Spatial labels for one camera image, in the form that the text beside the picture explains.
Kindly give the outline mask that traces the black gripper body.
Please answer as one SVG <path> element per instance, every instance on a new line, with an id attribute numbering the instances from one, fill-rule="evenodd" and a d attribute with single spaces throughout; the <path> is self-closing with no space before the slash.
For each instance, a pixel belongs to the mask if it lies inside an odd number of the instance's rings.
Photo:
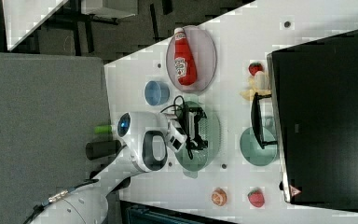
<path id="1" fill-rule="evenodd" d="M 186 150 L 203 150 L 208 146 L 208 141 L 200 136 L 200 121 L 206 118 L 206 113 L 200 106 L 182 106 L 181 125 L 187 136 Z"/>

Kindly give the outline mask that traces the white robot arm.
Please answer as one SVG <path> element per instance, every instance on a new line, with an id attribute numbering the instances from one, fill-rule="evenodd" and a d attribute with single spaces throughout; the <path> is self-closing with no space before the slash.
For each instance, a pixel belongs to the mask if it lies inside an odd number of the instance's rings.
<path id="1" fill-rule="evenodd" d="M 198 134 L 207 119 L 200 107 L 180 105 L 171 114 L 127 112 L 117 123 L 124 141 L 115 159 L 93 178 L 49 197 L 34 207 L 23 224 L 102 224 L 107 195 L 123 180 L 162 169 L 167 151 L 200 150 L 207 146 Z"/>

